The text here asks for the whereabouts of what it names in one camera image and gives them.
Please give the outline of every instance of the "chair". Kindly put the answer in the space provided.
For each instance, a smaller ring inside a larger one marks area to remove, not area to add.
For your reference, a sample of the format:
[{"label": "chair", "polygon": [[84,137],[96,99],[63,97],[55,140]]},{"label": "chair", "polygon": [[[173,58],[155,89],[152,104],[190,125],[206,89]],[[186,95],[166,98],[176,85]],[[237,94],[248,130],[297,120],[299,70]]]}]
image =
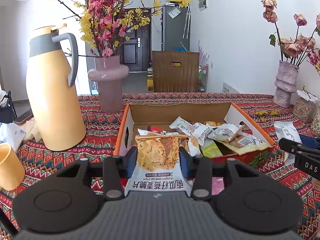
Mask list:
[{"label": "chair", "polygon": [[0,107],[0,122],[11,123],[17,118],[16,110],[14,109],[13,101],[11,98],[11,91],[8,92],[7,96],[4,96],[0,102],[7,98],[5,107]]},{"label": "chair", "polygon": [[154,92],[196,92],[199,53],[152,51]]}]

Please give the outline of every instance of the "patterned tablecloth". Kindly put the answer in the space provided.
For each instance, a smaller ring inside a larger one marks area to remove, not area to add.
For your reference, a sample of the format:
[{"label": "patterned tablecloth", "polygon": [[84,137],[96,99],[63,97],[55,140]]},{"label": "patterned tablecloth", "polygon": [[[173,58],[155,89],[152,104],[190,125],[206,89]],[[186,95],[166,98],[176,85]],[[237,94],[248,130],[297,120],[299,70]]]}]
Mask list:
[{"label": "patterned tablecloth", "polygon": [[[255,94],[210,94],[210,93],[150,93],[150,94],[124,94],[124,102],[132,104],[169,104],[177,102],[190,103],[219,103],[235,102],[249,114],[274,141],[277,140],[273,127],[274,121],[293,121],[298,132],[313,136],[310,124],[303,123],[292,115],[292,108],[284,109],[272,102],[271,95]],[[26,187],[31,186],[40,179],[46,178],[53,172],[61,169],[75,160],[86,157],[91,162],[101,162],[113,154],[116,139],[122,120],[123,112],[104,114],[100,111],[99,97],[80,96],[79,103],[83,120],[87,129],[87,136],[74,148],[65,152],[52,152],[43,143],[28,141],[21,145],[17,155],[20,158],[26,175],[21,185],[12,191],[0,192],[0,208],[16,225],[12,213],[12,200]],[[280,110],[276,115],[262,114],[261,111]],[[260,171],[301,196],[304,212],[301,216],[297,232],[304,239],[315,239],[318,222],[316,217],[320,213],[320,191],[312,186],[311,177],[297,170],[294,166],[284,166],[284,159],[278,145],[274,149],[267,163]],[[102,191],[100,178],[92,181],[92,189]],[[10,235],[5,228],[0,227],[1,239],[9,239]]]}]

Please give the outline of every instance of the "pink vase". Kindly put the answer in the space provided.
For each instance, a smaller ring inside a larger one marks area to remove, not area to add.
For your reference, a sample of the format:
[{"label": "pink vase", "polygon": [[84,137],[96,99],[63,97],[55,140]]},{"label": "pink vase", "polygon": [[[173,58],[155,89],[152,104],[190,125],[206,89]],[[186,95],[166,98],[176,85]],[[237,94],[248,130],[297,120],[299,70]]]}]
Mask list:
[{"label": "pink vase", "polygon": [[122,110],[121,80],[128,76],[129,68],[120,64],[120,57],[96,57],[95,69],[88,72],[91,81],[98,82],[101,111],[115,113]]},{"label": "pink vase", "polygon": [[275,85],[277,87],[273,102],[278,106],[288,108],[290,106],[291,94],[297,91],[297,66],[279,60],[278,74]]}]

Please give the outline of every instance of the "gray handle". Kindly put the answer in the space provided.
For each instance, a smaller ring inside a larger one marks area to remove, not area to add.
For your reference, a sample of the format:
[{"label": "gray handle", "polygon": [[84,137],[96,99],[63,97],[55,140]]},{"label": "gray handle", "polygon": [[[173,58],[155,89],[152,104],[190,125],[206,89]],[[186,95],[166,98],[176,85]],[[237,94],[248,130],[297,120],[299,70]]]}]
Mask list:
[{"label": "gray handle", "polygon": [[69,87],[72,87],[76,81],[76,76],[78,72],[78,60],[79,60],[78,45],[77,45],[76,37],[72,33],[65,33],[58,36],[54,36],[52,38],[52,41],[59,42],[66,39],[70,41],[70,45],[71,45],[72,66],[71,66],[71,72],[68,75],[68,84],[69,84]]}]

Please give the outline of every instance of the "gray refrigerator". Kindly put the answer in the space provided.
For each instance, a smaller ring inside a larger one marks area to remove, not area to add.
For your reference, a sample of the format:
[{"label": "gray refrigerator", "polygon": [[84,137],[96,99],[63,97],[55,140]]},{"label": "gray refrigerator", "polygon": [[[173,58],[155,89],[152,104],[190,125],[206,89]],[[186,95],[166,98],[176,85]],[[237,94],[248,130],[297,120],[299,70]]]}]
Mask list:
[{"label": "gray refrigerator", "polygon": [[179,8],[181,13],[172,18],[169,13],[175,8],[172,6],[162,8],[162,51],[183,48],[183,46],[189,51],[190,30],[187,39],[188,25],[185,36],[182,38],[188,8]]}]

